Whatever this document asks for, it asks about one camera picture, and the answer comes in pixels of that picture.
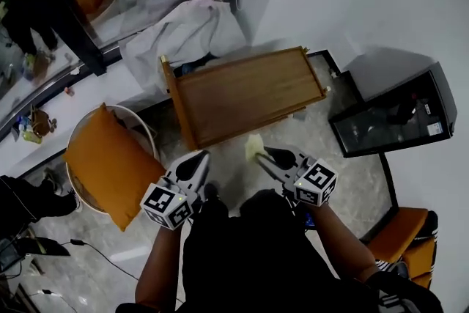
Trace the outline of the blue fabric item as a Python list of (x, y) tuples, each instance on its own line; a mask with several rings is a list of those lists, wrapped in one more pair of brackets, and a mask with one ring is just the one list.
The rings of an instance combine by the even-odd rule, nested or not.
[(207, 62), (205, 60), (198, 60), (181, 65), (181, 75), (187, 75), (194, 72), (197, 68), (204, 66)]

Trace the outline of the small brown bag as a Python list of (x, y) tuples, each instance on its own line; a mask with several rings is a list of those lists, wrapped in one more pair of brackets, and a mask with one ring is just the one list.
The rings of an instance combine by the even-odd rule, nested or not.
[(46, 112), (34, 106), (31, 108), (31, 121), (34, 134), (40, 138), (57, 129), (56, 119), (51, 119)]

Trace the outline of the person's right forearm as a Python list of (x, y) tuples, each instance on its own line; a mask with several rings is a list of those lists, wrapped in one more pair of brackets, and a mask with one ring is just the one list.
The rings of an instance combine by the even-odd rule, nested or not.
[(370, 250), (345, 226), (329, 205), (306, 205), (325, 253), (341, 279), (365, 283), (379, 269)]

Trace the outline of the black striped jacket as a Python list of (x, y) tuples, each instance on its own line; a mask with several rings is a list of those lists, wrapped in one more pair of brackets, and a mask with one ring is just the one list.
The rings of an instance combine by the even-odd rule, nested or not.
[(434, 237), (438, 232), (438, 216), (433, 210), (427, 213), (424, 225), (419, 230), (415, 237), (415, 240), (427, 240), (428, 238)]

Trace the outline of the black office chair seat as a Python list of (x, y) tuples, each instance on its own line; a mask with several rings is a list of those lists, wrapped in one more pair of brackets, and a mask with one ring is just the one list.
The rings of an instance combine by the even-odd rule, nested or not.
[(0, 273), (8, 271), (27, 255), (69, 257), (70, 252), (55, 240), (45, 237), (22, 237), (0, 240)]

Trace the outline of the person's left black shoe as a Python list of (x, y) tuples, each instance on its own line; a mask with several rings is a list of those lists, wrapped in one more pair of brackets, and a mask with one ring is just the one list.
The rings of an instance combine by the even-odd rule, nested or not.
[(215, 183), (207, 183), (204, 186), (204, 201), (208, 202), (214, 202), (214, 201), (219, 201), (220, 196), (218, 193), (218, 186)]

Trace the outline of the pale yellow cloth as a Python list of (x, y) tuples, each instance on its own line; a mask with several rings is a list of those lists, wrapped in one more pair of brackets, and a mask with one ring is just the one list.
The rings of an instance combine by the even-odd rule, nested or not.
[(257, 155), (266, 155), (262, 137), (257, 134), (250, 134), (245, 143), (245, 159), (252, 161)]

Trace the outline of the orange cushion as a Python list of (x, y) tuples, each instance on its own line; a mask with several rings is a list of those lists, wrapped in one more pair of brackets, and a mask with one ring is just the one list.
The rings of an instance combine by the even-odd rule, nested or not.
[(63, 158), (123, 232), (139, 214), (149, 185), (166, 172), (118, 123), (105, 103), (80, 127), (78, 135), (71, 137)]

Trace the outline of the person's black clothing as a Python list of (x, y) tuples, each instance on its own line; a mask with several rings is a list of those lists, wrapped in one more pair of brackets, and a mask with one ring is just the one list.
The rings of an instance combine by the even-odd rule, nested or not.
[[(163, 313), (123, 303), (116, 313)], [(379, 271), (341, 279), (286, 199), (261, 190), (230, 216), (203, 202), (180, 243), (176, 306), (169, 313), (443, 313), (428, 289)]]

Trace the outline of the round white chair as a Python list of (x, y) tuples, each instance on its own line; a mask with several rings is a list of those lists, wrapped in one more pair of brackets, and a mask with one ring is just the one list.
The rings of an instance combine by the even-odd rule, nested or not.
[[(139, 145), (153, 158), (160, 161), (160, 153), (155, 145), (155, 137), (158, 132), (149, 126), (136, 112), (121, 105), (107, 105), (107, 111), (112, 113), (117, 122), (130, 132), (130, 135), (139, 143)], [(84, 117), (73, 128), (67, 142), (66, 151), (69, 150), (70, 145), (78, 137), (81, 129), (84, 128), (92, 115), (98, 110), (94, 108), (84, 115)], [(71, 187), (81, 200), (83, 205), (86, 205), (93, 211), (108, 216), (107, 212), (98, 204), (95, 198), (88, 192), (85, 186), (81, 183), (78, 177), (71, 169), (68, 162), (65, 162), (67, 177), (70, 181)]]

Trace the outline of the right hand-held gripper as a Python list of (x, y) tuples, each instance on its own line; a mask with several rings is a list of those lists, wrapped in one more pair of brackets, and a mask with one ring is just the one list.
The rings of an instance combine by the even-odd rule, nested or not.
[[(291, 192), (293, 199), (316, 207), (328, 201), (338, 172), (323, 159), (305, 158), (297, 147), (265, 146), (265, 152), (267, 155), (256, 154), (257, 164)], [(296, 167), (299, 168), (292, 176), (291, 169)]]

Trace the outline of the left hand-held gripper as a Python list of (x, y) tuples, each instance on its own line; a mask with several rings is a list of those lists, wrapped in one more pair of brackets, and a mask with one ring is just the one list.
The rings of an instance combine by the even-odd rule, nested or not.
[(193, 203), (210, 170), (210, 153), (196, 150), (171, 164), (171, 172), (151, 183), (141, 209), (151, 221), (170, 230), (180, 227), (193, 214)]

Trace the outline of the yellow-green small item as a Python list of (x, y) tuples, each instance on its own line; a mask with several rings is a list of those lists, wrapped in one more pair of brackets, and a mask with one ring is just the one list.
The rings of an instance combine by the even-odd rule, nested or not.
[(41, 144), (42, 143), (42, 138), (40, 136), (36, 135), (32, 131), (25, 130), (21, 133), (21, 135), (22, 135), (24, 141), (32, 142), (32, 143), (35, 143), (35, 144)]

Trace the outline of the orange chair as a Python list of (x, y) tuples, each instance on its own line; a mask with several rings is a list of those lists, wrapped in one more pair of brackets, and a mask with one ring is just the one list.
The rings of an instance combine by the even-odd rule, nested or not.
[(423, 208), (399, 208), (368, 244), (381, 271), (395, 273), (426, 289), (435, 268), (437, 235), (427, 240), (415, 237), (428, 212)]

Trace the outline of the person's left forearm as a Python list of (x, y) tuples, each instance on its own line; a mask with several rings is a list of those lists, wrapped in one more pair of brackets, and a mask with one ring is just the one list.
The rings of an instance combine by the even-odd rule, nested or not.
[(179, 278), (181, 227), (158, 230), (152, 250), (139, 277), (135, 302), (157, 312), (175, 311)]

